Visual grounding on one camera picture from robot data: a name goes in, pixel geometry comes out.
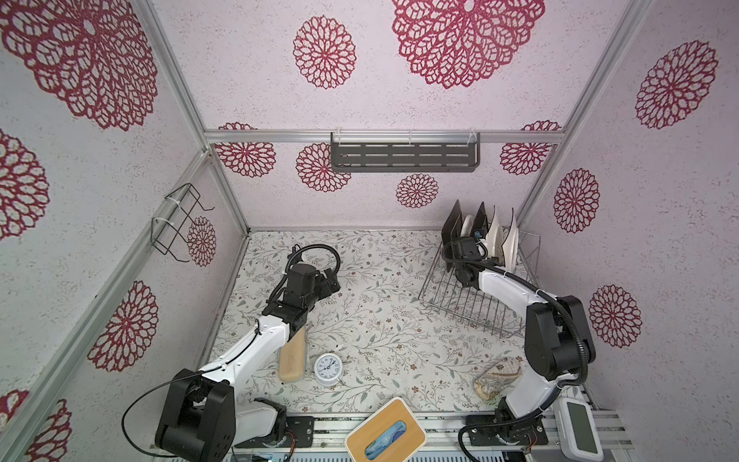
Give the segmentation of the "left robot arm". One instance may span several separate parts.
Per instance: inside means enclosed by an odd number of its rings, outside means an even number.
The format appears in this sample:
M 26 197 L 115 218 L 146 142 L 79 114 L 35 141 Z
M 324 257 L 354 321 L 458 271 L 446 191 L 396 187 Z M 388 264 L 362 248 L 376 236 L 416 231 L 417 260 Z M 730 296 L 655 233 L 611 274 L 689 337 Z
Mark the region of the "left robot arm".
M 298 263 L 285 276 L 278 297 L 246 336 L 200 370 L 184 369 L 173 377 L 154 437 L 158 449 L 187 461 L 221 461 L 236 444 L 284 438 L 286 408 L 256 398 L 239 411 L 240 387 L 305 327 L 318 301 L 341 288 L 334 269 Z

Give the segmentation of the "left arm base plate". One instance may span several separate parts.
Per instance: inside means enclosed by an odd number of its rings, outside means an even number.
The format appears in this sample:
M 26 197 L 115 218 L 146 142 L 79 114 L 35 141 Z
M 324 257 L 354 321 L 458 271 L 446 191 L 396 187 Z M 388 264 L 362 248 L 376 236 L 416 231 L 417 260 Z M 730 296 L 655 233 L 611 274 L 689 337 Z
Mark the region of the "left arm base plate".
M 298 449 L 313 445 L 316 418 L 289 416 L 287 407 L 266 398 L 256 398 L 237 413 L 238 449 Z

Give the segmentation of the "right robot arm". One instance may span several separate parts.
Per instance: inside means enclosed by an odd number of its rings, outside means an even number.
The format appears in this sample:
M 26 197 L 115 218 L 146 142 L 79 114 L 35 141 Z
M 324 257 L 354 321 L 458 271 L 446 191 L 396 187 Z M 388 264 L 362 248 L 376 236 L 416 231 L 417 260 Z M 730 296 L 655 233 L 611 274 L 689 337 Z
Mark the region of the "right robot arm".
M 537 419 L 562 391 L 586 382 L 596 352 L 578 298 L 554 296 L 495 265 L 471 237 L 444 244 L 442 258 L 463 286 L 495 298 L 525 321 L 528 370 L 503 399 L 504 425 Z

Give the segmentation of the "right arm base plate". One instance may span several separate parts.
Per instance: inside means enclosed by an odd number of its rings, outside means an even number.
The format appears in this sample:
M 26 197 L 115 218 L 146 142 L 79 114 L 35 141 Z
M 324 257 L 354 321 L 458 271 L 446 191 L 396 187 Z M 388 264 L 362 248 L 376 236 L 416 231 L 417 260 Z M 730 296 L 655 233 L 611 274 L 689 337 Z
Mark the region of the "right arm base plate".
M 498 422 L 494 415 L 469 415 L 465 426 L 473 447 L 483 446 L 546 446 L 550 440 L 544 429 L 543 419 L 537 417 L 524 423 L 514 423 L 492 429 Z

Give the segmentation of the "white square plate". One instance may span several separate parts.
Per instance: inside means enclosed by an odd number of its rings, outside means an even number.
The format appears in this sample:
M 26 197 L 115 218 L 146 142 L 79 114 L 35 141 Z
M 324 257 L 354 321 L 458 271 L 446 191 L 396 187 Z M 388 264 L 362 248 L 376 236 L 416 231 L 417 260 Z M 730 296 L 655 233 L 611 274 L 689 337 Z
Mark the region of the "white square plate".
M 504 267 L 508 273 L 513 273 L 517 267 L 518 251 L 520 241 L 520 229 L 516 219 L 515 210 L 512 210 L 512 217 L 508 234 L 502 243 L 502 253 L 504 259 Z
M 498 261 L 503 258 L 503 229 L 500 223 L 500 216 L 498 215 L 497 208 L 494 207 L 492 219 L 486 235 L 486 246 L 488 250 L 488 256 L 490 258 L 497 259 Z

